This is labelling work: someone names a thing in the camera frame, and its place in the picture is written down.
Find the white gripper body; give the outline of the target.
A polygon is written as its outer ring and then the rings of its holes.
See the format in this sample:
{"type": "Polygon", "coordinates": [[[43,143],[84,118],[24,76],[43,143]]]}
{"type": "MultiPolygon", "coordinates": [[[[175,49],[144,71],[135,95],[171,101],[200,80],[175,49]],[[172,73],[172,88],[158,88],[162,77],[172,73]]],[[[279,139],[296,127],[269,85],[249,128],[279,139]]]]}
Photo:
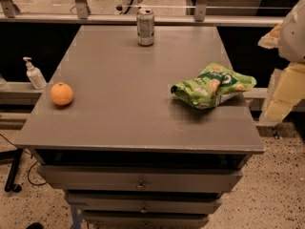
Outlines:
{"type": "Polygon", "coordinates": [[[305,62],[305,0],[299,0],[284,18],[278,39],[278,51],[291,62],[305,62]]]}

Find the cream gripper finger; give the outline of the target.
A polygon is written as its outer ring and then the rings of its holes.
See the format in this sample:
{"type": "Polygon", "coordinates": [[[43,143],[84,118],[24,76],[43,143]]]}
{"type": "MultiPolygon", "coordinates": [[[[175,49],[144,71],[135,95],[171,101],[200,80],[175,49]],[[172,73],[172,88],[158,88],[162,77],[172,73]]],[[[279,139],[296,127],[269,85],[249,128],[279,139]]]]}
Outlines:
{"type": "Polygon", "coordinates": [[[291,62],[283,71],[272,74],[262,113],[261,122],[282,122],[305,98],[305,64],[291,62]]]}
{"type": "Polygon", "coordinates": [[[258,46],[265,49],[275,49],[279,45],[281,25],[276,25],[258,41],[258,46]]]}

